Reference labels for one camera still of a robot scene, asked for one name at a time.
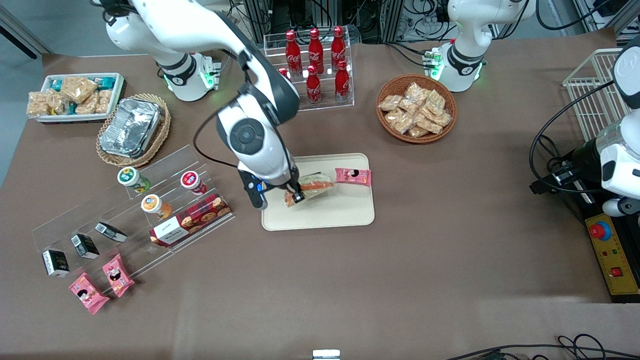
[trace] table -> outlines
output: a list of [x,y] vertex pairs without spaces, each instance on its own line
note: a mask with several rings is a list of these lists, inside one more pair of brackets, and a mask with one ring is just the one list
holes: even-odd
[[[236,218],[95,316],[65,280],[45,276],[31,230],[111,186],[118,169],[96,156],[100,124],[29,121],[0,190],[2,355],[308,359],[313,349],[339,348],[344,359],[445,359],[578,332],[640,352],[632,335],[640,305],[609,304],[581,225],[559,199],[528,189],[530,142],[568,102],[561,81],[592,50],[614,46],[609,30],[496,41],[481,78],[455,95],[456,127],[429,145],[396,140],[374,111],[387,80],[419,69],[383,45],[354,46],[355,107],[300,113],[280,129],[296,156],[369,157],[373,224],[269,233],[238,174],[210,164]],[[46,74],[119,72],[127,95],[165,99],[172,129],[158,159],[189,143],[242,81],[227,67],[219,92],[183,103],[147,56],[44,62]],[[548,134],[562,151],[580,143],[575,119],[559,120]],[[200,143],[235,161],[214,126]]]

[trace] acrylic display rack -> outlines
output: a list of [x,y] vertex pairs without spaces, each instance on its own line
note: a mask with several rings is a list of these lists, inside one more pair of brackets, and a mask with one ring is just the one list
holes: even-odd
[[[303,76],[301,78],[292,78],[291,83],[300,95],[300,108],[298,111],[338,108],[342,106],[353,106],[355,103],[353,92],[353,63],[351,57],[351,40],[349,38],[349,30],[347,26],[343,27],[344,34],[344,60],[347,62],[347,72],[349,73],[349,98],[346,102],[337,102],[335,100],[335,73],[331,70],[331,43],[333,42],[333,28],[320,28],[320,43],[323,47],[324,73],[318,74],[320,79],[320,88],[322,93],[322,101],[317,106],[311,107],[307,103],[307,77],[309,66],[308,44],[310,41],[309,30],[301,30],[296,32],[296,41],[300,46],[300,58],[302,60]],[[284,33],[264,35],[264,48],[262,52],[269,62],[276,68],[281,67],[289,70],[287,65],[287,57],[285,55],[285,46],[287,39]]]
[[[196,196],[180,185],[180,177],[187,170],[198,172],[208,186],[205,194]],[[136,193],[118,184],[114,176],[116,185],[33,230],[33,239],[40,255],[49,249],[65,253],[70,270],[65,278],[70,282],[86,272],[98,290],[108,293],[111,287],[102,272],[102,266],[116,254],[122,256],[127,271],[135,279],[234,217],[230,212],[215,219],[172,247],[156,245],[149,238],[149,230],[166,219],[160,220],[155,214],[146,213],[140,208],[144,196],[151,193],[160,196],[163,202],[172,205],[173,216],[216,193],[216,188],[190,145],[140,170],[140,174],[151,181],[151,189],[146,192]],[[124,232],[128,235],[126,241],[119,243],[98,233],[94,229],[98,222],[105,222]],[[100,252],[98,258],[85,259],[77,255],[71,237],[78,233],[91,237]]]

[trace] red bottle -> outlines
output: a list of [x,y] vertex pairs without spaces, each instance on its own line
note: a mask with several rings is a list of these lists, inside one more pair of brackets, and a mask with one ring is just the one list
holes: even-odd
[[335,100],[337,102],[347,102],[349,100],[349,73],[347,72],[347,62],[338,62],[338,72],[335,73]]
[[333,28],[333,42],[331,43],[331,70],[335,74],[338,71],[338,62],[344,60],[344,39],[342,38],[342,26]]
[[289,30],[286,33],[287,47],[285,54],[287,55],[287,64],[289,64],[289,72],[294,78],[302,76],[302,59],[300,59],[300,46],[296,43],[296,33]]
[[291,79],[289,79],[289,75],[287,74],[287,69],[281,67],[278,69],[278,72],[280,73],[280,75],[284,76],[285,79],[291,81]]
[[313,28],[309,31],[309,34],[311,36],[311,42],[309,42],[309,63],[316,67],[318,74],[322,74],[324,73],[324,59],[322,44],[320,44],[320,40],[318,40],[320,31]]
[[320,79],[318,79],[315,66],[309,65],[307,70],[309,71],[309,77],[307,78],[307,102],[309,103],[309,106],[315,108],[320,105],[320,101],[322,100]]

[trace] white wire basket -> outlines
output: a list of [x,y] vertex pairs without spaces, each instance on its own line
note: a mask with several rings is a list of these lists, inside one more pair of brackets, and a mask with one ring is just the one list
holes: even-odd
[[[613,65],[621,49],[599,49],[591,53],[564,81],[571,100],[611,79]],[[618,89],[608,86],[573,106],[584,141],[591,140],[605,127],[622,119],[631,110]]]

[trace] beige tray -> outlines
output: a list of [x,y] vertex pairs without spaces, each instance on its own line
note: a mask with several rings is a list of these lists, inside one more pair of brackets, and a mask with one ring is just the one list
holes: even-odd
[[[321,171],[333,180],[337,167],[369,168],[365,154],[301,156],[295,159],[301,175]],[[371,188],[361,185],[335,184],[328,192],[291,208],[284,206],[283,190],[273,189],[265,193],[265,197],[269,206],[262,212],[262,227],[268,231],[363,226],[371,224],[376,217]]]

